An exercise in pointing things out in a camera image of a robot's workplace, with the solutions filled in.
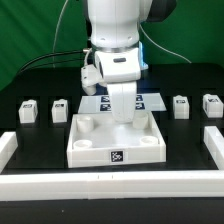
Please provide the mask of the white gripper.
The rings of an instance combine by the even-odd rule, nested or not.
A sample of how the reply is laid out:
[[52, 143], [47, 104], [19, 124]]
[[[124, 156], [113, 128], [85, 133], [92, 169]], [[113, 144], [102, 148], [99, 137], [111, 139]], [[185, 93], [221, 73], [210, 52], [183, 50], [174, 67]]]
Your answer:
[[111, 111], [117, 122], [127, 123], [134, 118], [137, 83], [140, 79], [138, 50], [106, 53], [95, 52], [95, 64], [107, 84]]

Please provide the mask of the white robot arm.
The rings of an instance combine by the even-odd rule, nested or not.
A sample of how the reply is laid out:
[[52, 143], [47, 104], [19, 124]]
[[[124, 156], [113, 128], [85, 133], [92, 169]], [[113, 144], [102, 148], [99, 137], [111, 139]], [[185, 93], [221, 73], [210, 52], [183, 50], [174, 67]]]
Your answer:
[[83, 0], [91, 24], [93, 63], [81, 70], [84, 91], [93, 95], [98, 84], [107, 88], [118, 122], [134, 118], [136, 81], [141, 77], [139, 25], [161, 22], [177, 0]]

